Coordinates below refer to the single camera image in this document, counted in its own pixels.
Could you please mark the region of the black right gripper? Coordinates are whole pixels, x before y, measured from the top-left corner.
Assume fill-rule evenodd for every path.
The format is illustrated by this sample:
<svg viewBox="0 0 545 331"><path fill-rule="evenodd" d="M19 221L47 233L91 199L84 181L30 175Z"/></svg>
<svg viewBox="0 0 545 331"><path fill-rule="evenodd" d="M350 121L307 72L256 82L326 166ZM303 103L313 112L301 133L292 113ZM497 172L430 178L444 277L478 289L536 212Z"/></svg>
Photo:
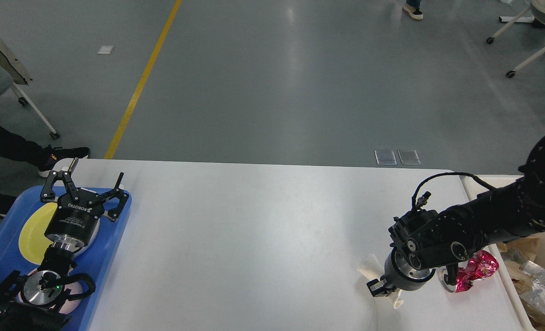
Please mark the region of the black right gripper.
<svg viewBox="0 0 545 331"><path fill-rule="evenodd" d="M384 273L379 279L370 280L367 283L373 297L387 297L397 289L403 291L417 291L432 279L436 269L418 270L407 264L405 258L396 249L390 252L384 264ZM458 277L458 264L446 266L445 285L456 286Z"/></svg>

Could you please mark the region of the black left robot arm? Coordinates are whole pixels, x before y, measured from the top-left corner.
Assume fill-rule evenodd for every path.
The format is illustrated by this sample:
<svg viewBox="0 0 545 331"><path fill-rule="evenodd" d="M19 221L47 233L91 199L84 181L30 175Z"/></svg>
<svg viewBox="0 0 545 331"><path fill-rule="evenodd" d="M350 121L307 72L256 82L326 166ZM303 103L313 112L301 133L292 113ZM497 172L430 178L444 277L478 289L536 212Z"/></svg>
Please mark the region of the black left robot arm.
<svg viewBox="0 0 545 331"><path fill-rule="evenodd" d="M77 160L16 199L0 226L0 331L86 331L119 247L131 195L78 187Z"/></svg>

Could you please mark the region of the red object under arm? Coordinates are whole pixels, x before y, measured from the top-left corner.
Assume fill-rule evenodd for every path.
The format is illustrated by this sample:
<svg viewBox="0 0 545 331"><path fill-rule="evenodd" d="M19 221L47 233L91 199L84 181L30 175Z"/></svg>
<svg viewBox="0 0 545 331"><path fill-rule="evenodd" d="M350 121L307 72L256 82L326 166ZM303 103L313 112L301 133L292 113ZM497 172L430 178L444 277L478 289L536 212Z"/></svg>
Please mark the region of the red object under arm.
<svg viewBox="0 0 545 331"><path fill-rule="evenodd" d="M499 270L500 263L487 250L477 251L464 268L458 268L458 273L453 284L446 283L448 272L446 268L440 268L438 275L442 286L451 293L469 291L476 280L482 280L493 276Z"/></svg>

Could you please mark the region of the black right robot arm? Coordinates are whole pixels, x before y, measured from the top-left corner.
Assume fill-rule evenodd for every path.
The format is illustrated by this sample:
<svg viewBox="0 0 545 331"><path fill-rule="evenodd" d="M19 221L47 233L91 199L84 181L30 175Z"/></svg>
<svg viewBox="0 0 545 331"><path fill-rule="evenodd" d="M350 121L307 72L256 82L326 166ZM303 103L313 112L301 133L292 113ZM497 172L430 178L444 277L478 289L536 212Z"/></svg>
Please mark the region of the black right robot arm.
<svg viewBox="0 0 545 331"><path fill-rule="evenodd" d="M442 212L424 210L430 193L416 189L411 209L388 229L392 251L384 274L367 283L371 295L415 291L440 267L447 269L444 283L456 285L458 265L483 247L545 232L545 136L518 169L522 177L500 188L473 176L487 190Z"/></svg>

